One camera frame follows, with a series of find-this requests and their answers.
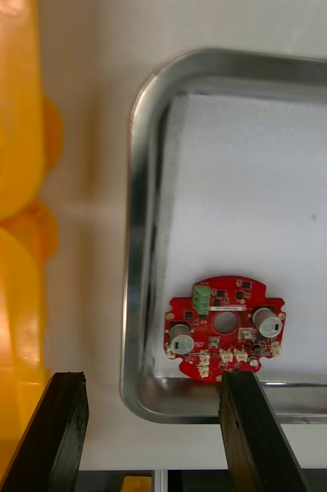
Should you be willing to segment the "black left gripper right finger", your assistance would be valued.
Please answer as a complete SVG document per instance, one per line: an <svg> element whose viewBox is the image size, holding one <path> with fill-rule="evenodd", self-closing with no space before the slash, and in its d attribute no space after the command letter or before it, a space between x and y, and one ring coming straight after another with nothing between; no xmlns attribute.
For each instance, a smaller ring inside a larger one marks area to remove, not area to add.
<svg viewBox="0 0 327 492"><path fill-rule="evenodd" d="M308 491L268 398L251 371L224 372L219 423L234 491Z"/></svg>

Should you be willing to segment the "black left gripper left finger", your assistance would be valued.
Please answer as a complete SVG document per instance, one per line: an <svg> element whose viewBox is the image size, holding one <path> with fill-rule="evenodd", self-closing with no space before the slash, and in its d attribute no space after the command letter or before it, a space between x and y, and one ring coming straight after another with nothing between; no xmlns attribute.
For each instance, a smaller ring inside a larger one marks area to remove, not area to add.
<svg viewBox="0 0 327 492"><path fill-rule="evenodd" d="M74 491L88 417L85 374L54 374L5 470L0 491Z"/></svg>

